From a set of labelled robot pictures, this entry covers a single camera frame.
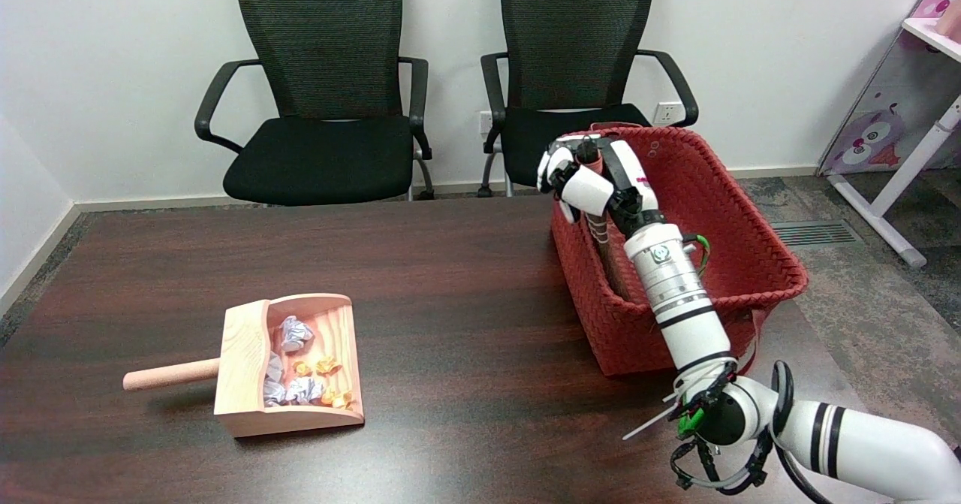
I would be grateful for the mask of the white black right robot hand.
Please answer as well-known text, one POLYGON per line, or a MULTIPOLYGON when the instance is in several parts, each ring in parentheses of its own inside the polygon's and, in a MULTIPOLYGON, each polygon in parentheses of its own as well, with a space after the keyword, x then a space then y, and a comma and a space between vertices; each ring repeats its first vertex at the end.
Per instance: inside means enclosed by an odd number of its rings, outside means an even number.
POLYGON ((548 144, 538 163, 536 188, 553 194, 573 222, 583 214, 608 215, 626 237, 663 222, 648 176, 625 139, 571 135, 548 144))

